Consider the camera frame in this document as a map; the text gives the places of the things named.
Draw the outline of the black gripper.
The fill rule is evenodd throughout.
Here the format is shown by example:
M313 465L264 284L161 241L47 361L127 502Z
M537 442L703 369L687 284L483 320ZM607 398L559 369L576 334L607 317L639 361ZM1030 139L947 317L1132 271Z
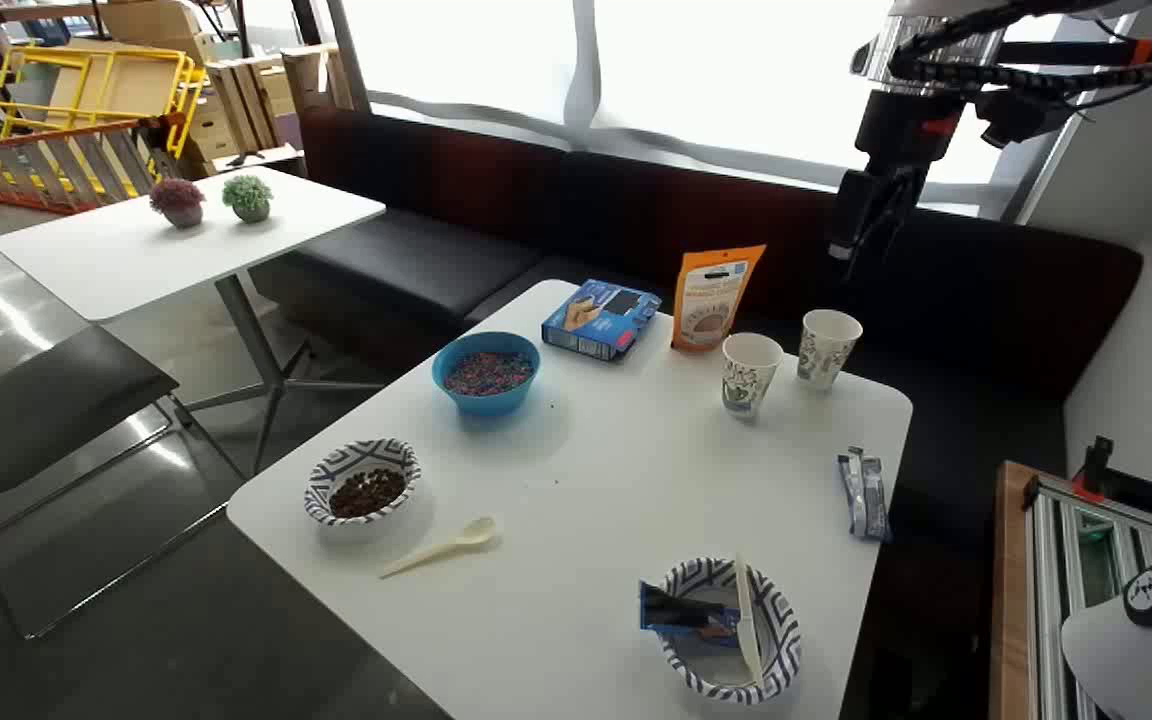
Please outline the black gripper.
M947 151L959 123L959 97L910 97L878 86L863 104L857 147L863 169L847 169L837 186L830 255L861 264L879 251L913 214L928 169Z

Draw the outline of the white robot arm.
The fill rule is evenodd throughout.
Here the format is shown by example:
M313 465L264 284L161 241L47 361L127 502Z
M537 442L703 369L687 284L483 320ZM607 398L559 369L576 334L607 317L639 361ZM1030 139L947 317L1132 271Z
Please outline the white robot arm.
M863 165L839 177L830 255L857 264L897 234L963 110L978 110L984 139L1003 147L1152 86L1152 35L1014 40L1021 20L1108 22L1147 3L894 0L885 29L854 53L854 71L872 78L857 129Z

